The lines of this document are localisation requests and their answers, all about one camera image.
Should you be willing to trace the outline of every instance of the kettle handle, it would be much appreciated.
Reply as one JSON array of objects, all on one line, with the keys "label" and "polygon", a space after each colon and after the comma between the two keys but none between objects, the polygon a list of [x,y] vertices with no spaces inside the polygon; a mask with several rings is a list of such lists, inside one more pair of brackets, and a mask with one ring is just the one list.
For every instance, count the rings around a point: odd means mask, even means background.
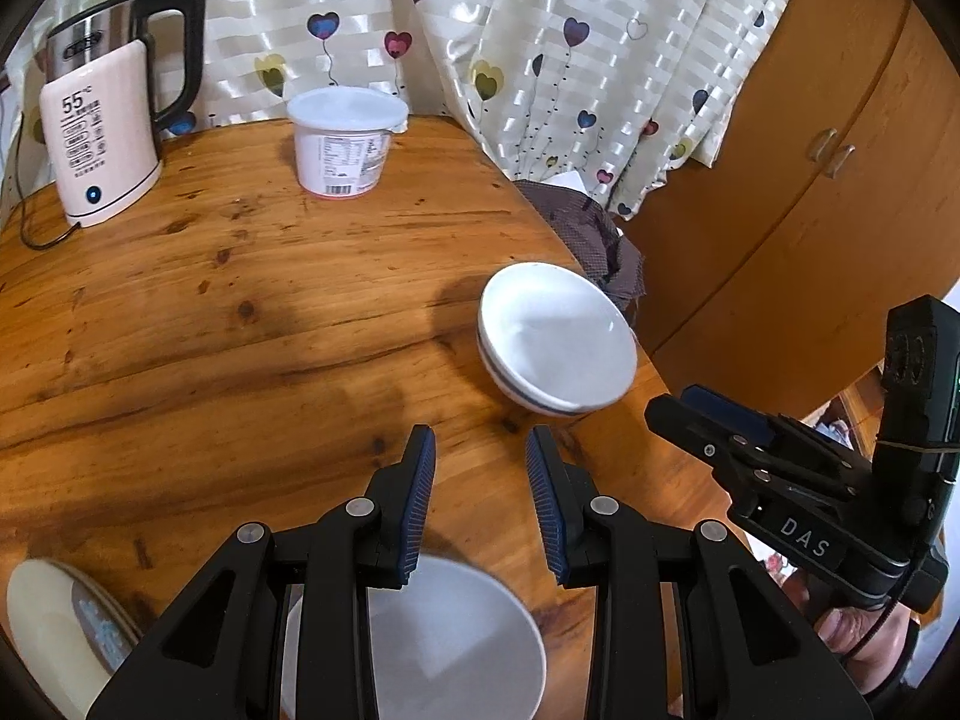
[{"label": "kettle handle", "polygon": [[203,80],[203,23],[206,0],[135,0],[133,34],[142,38],[148,32],[147,19],[165,10],[184,15],[184,88],[176,100],[154,114],[154,124],[165,129],[187,112],[200,93]]}]

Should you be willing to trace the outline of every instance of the container lid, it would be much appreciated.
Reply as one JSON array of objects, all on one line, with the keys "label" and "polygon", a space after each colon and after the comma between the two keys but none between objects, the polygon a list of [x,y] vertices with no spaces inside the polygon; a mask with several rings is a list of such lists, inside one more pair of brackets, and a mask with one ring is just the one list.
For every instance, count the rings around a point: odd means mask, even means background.
[{"label": "container lid", "polygon": [[287,117],[309,129],[404,132],[410,108],[393,95],[357,86],[326,86],[297,95],[287,103]]}]

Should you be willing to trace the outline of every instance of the cabinet handle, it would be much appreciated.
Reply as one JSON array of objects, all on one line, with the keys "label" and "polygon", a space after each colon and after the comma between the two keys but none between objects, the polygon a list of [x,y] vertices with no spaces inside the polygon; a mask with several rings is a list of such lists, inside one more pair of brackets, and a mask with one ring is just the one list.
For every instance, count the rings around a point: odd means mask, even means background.
[{"label": "cabinet handle", "polygon": [[824,155],[824,149],[830,145],[832,141],[837,136],[837,131],[832,127],[830,129],[824,129],[817,136],[817,140],[813,142],[813,148],[810,148],[810,162],[820,162],[820,157]]},{"label": "cabinet handle", "polygon": [[832,161],[830,161],[830,164],[827,165],[827,172],[825,172],[824,175],[827,178],[836,178],[841,167],[843,167],[844,163],[847,162],[847,157],[853,154],[855,151],[856,146],[853,146],[852,143],[849,146],[844,146],[840,149],[840,151],[837,151],[836,156],[834,156]]}]

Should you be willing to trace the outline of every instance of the red heart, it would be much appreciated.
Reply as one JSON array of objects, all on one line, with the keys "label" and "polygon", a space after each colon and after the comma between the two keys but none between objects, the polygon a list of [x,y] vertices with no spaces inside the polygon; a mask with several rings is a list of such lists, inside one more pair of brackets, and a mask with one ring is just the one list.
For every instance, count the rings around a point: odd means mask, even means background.
[{"label": "red heart", "polygon": [[405,55],[405,53],[410,50],[413,42],[414,36],[409,32],[401,32],[400,34],[387,32],[387,34],[383,36],[383,47],[393,59],[400,59],[400,57]]}]

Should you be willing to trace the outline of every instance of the electric kettle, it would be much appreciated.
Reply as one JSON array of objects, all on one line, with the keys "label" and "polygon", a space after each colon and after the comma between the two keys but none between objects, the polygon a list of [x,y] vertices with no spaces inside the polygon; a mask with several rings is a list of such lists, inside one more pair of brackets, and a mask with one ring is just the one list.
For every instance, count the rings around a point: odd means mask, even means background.
[{"label": "electric kettle", "polygon": [[[206,0],[109,0],[52,29],[40,119],[70,224],[99,224],[160,178],[161,129],[187,112],[203,77]],[[155,111],[150,16],[184,15],[184,88]]]}]

